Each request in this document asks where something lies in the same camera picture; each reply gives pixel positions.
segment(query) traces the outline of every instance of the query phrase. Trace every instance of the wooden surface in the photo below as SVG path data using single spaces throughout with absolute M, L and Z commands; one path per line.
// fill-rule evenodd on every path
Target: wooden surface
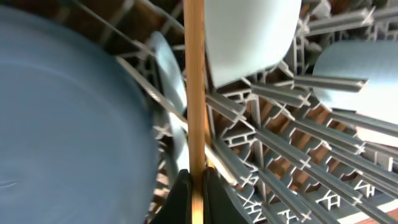
M 187 66 L 188 144 L 193 179 L 192 224 L 203 223 L 202 178 L 205 170 L 205 30 L 203 0 L 184 0 Z

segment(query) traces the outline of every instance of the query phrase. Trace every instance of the gray plastic prong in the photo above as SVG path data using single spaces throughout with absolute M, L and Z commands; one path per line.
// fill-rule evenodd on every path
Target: gray plastic prong
M 287 188 L 290 188 L 293 182 L 292 174 L 296 170 L 296 167 L 290 165 L 289 168 L 285 171 L 285 174 L 279 179 Z M 275 193 L 270 192 L 267 197 L 267 201 L 271 202 L 275 198 Z
M 295 125 L 299 130 L 321 141 L 326 141 L 332 145 L 338 146 L 339 148 L 349 150 L 354 154 L 357 154 L 364 146 L 364 142 L 359 139 L 342 133 L 341 131 L 317 124 L 309 119 L 296 120 Z
M 264 214 L 265 217 L 267 217 L 267 221 L 272 224 L 284 224 L 284 222 L 278 217 L 278 214 L 276 212 L 272 211 L 269 205 L 266 203 L 263 203 L 261 205 L 261 210 L 262 213 Z
M 398 174 L 388 172 L 382 167 L 374 165 L 372 162 L 363 158 L 355 156 L 351 153 L 344 152 L 340 149 L 332 148 L 330 154 L 335 158 L 344 162 L 345 164 L 357 169 L 358 173 L 366 174 L 372 179 L 386 183 L 387 185 L 394 186 L 398 189 Z
M 261 111 L 260 111 L 260 105 L 259 105 L 259 100 L 258 98 L 256 100 L 253 100 L 250 102 L 250 107 L 251 107 L 251 116 L 252 119 L 255 123 L 260 124 L 261 123 Z M 254 149 L 254 155 L 255 155 L 255 160 L 256 164 L 263 169 L 264 168 L 264 151 L 262 148 L 262 144 L 259 141 L 255 141 L 253 143 L 253 149 Z M 259 184 L 260 191 L 263 195 L 265 195 L 265 185 L 264 184 Z
M 316 75 L 295 76 L 295 86 L 307 86 L 313 88 L 327 88 L 331 90 L 343 90 L 350 92 L 359 92 L 367 83 L 367 80 L 354 78 L 337 78 L 337 77 L 318 77 Z
M 265 117 L 265 119 L 262 122 L 262 127 L 265 128 L 267 126 L 267 124 L 273 120 L 276 119 L 281 113 L 282 113 L 283 109 L 279 108 L 278 106 L 273 106 L 271 108 L 271 110 L 268 112 L 267 116 Z
M 280 103 L 278 103 L 276 100 L 267 98 L 266 99 L 269 103 L 279 107 L 282 110 L 282 114 L 286 116 L 286 118 L 288 118 L 291 121 L 295 121 L 296 118 L 290 113 L 290 111 L 288 109 L 286 109 L 286 107 Z
M 375 22 L 390 22 L 398 20 L 398 7 L 376 10 L 373 12 Z
M 229 129 L 222 136 L 222 140 L 226 141 L 229 147 L 241 146 L 243 144 L 251 144 L 251 142 L 255 141 L 255 133 L 255 131 L 249 128 Z
M 394 159 L 398 159 L 398 151 L 396 149 L 392 149 L 386 146 L 382 146 L 376 143 L 372 142 L 367 142 L 365 143 L 365 148 L 373 151 L 373 152 L 380 152 L 382 154 L 385 154 L 387 156 L 391 156 Z
M 283 86 L 292 86 L 294 84 L 293 80 L 281 81 L 277 83 L 273 83 L 274 86 L 283 87 Z
M 293 78 L 294 77 L 294 73 L 292 71 L 290 71 L 289 69 L 289 65 L 285 62 L 285 61 L 281 61 L 278 64 L 278 68 L 284 72 L 288 77 Z
M 124 0 L 122 7 L 113 14 L 112 18 L 109 20 L 109 23 L 113 27 L 116 27 L 119 24 L 119 22 L 123 19 L 123 17 L 131 10 L 133 5 L 134 5 L 134 0 Z M 102 31 L 101 37 L 99 38 L 98 44 L 104 47 L 111 38 L 112 32 L 113 32 L 112 28 L 110 28 L 109 26 L 105 27 L 104 31 Z
M 238 154 L 238 157 L 242 160 L 245 161 L 246 159 L 248 159 L 248 157 L 250 156 L 251 153 L 251 149 L 250 149 L 250 145 L 246 144 L 245 146 L 243 146 L 243 149 L 241 150 L 241 152 Z
M 178 15 L 180 15 L 182 12 L 182 3 L 179 2 L 177 3 L 177 5 L 174 7 L 172 13 L 171 13 L 171 17 L 176 18 L 178 17 Z M 162 26 L 162 28 L 160 29 L 160 32 L 165 35 L 167 33 L 167 31 L 169 31 L 170 27 L 173 25 L 174 21 L 171 21 L 169 19 L 167 19 L 166 23 Z
M 293 211 L 299 220 L 304 221 L 309 218 L 311 210 L 278 180 L 273 173 L 268 170 L 259 169 L 259 177 Z
M 244 179 L 247 179 L 250 176 L 248 168 L 243 165 L 239 157 L 228 147 L 224 141 L 220 139 L 213 139 L 213 148 L 228 170 L 234 175 L 239 184 L 243 185 Z
M 302 166 L 300 166 L 299 164 L 302 162 L 307 163 L 311 159 L 310 156 L 306 155 L 304 152 L 297 149 L 296 147 L 290 145 L 281 137 L 270 132 L 267 129 L 257 129 L 256 138 L 258 138 L 258 140 L 263 142 L 266 146 L 270 147 L 273 151 L 279 154 L 281 154 L 280 152 L 284 152 L 288 157 L 295 158 L 295 160 L 299 161 L 299 163 L 296 163 L 298 165 L 297 168 L 302 168 Z
M 206 103 L 234 124 L 239 121 L 246 110 L 245 106 L 216 92 L 206 94 Z
M 252 92 L 262 98 L 272 98 L 273 100 L 298 108 L 310 104 L 307 101 L 308 97 L 310 97 L 310 92 L 291 90 L 263 83 L 252 84 Z
M 245 103 L 247 101 L 252 100 L 251 99 L 251 89 L 250 88 L 245 88 L 241 90 L 235 90 L 235 91 L 230 91 L 227 93 L 223 93 L 223 96 L 227 98 L 234 98 L 234 101 L 236 103 Z
M 388 214 L 384 213 L 372 203 L 368 202 L 365 199 L 362 199 L 361 203 L 357 203 L 355 205 L 356 208 L 360 209 L 365 214 L 369 215 L 369 217 L 373 218 L 378 223 L 385 224 L 396 224 L 397 221 L 391 218 Z
M 104 20 L 102 17 L 100 17 L 99 15 L 97 15 L 95 12 L 93 12 L 91 9 L 89 9 L 88 7 L 86 7 L 85 5 L 83 5 L 79 0 L 72 0 L 80 9 L 82 9 L 83 11 L 87 12 L 88 14 L 90 14 L 91 16 L 93 16 L 95 19 L 101 21 L 103 24 L 105 24 L 107 27 L 109 27 L 110 29 L 112 29 L 115 33 L 117 33 L 118 35 L 120 35 L 123 39 L 125 39 L 126 41 L 128 41 L 130 44 L 132 44 L 133 46 L 137 47 L 138 49 L 142 50 L 143 52 L 151 55 L 151 56 L 155 56 L 155 53 L 153 53 L 153 51 L 151 51 L 145 44 L 139 42 L 138 40 L 132 40 L 130 37 L 128 37 L 126 34 L 123 34 L 120 30 L 118 30 L 115 26 L 113 26 L 112 24 L 110 24 L 108 21 Z
M 335 111 L 331 113 L 331 117 L 335 121 L 346 124 L 353 124 L 362 128 L 377 131 L 379 133 L 388 134 L 398 138 L 398 125 L 381 121 L 379 119 L 370 118 L 350 111 Z
M 244 188 L 244 192 L 235 191 L 230 185 L 224 182 L 223 187 L 228 197 L 231 199 L 232 204 L 237 209 L 237 212 L 240 213 L 243 218 L 249 223 L 251 222 L 251 218 L 249 214 L 245 211 L 244 206 L 242 205 L 242 200 L 250 200 L 254 194 L 253 187 L 247 185 Z
M 297 194 L 297 196 L 308 208 L 311 209 L 311 214 L 319 221 L 327 224 L 339 224 L 339 222 L 333 218 L 333 216 L 331 216 L 324 208 L 322 208 L 321 205 L 310 199 L 307 194 Z
M 375 186 L 375 188 L 377 188 L 381 192 L 384 192 L 384 193 L 390 195 L 391 197 L 398 198 L 398 189 L 393 188 L 388 185 L 384 185 L 384 184 L 378 182 L 377 180 L 372 179 L 372 177 L 368 176 L 367 174 L 363 174 L 362 179 L 364 181 L 366 181 L 367 183 Z
M 316 16 L 317 18 L 329 18 L 331 11 L 331 5 L 328 0 L 319 0 L 317 6 L 315 6 L 311 10 L 311 15 Z
M 309 33 L 298 33 L 297 35 L 318 35 L 349 29 L 369 26 L 373 23 L 372 11 L 362 9 L 346 14 L 340 14 L 331 18 L 310 21 L 307 26 Z
M 174 17 L 172 17 L 169 13 L 167 13 L 166 11 L 164 11 L 161 7 L 156 6 L 154 3 L 150 2 L 149 0 L 140 0 L 142 3 L 144 3 L 146 6 L 148 6 L 149 8 L 151 8 L 154 12 L 163 15 L 164 17 L 166 17 L 166 19 L 168 21 L 170 21 L 170 23 L 178 30 L 184 32 L 184 26 L 177 21 Z
M 330 177 L 334 177 L 333 175 L 330 175 L 326 171 L 322 170 L 321 168 L 317 167 L 314 168 L 305 168 L 303 171 L 306 172 L 308 175 L 310 175 L 312 178 L 315 180 L 319 181 L 322 185 L 324 185 L 326 188 L 330 189 L 334 193 L 338 194 L 342 199 L 344 199 L 346 202 L 356 205 L 362 198 L 361 193 L 355 191 L 352 187 L 350 187 L 347 184 L 341 183 L 341 180 L 337 179 L 337 181 L 331 181 L 333 179 L 329 179 Z

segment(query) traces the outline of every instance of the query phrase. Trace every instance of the black plastic object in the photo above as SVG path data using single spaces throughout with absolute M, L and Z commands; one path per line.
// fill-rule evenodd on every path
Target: black plastic object
M 207 168 L 203 177 L 203 212 L 205 224 L 252 223 L 236 209 L 224 184 L 213 168 Z
M 0 7 L 0 223 L 143 223 L 157 146 L 141 92 L 111 56 Z
M 192 180 L 188 170 L 181 170 L 163 208 L 151 224 L 189 224 L 192 219 Z

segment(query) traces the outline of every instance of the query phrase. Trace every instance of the blue plate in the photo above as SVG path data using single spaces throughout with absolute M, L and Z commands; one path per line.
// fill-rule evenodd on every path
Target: blue plate
M 156 173 L 149 112 L 115 59 L 0 7 L 0 223 L 143 223 Z

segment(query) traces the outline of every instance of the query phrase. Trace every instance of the white plastic piece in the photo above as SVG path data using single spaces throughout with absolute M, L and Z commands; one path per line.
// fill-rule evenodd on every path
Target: white plastic piece
M 300 7 L 301 0 L 205 1 L 206 48 L 215 88 L 277 65 L 292 43 Z

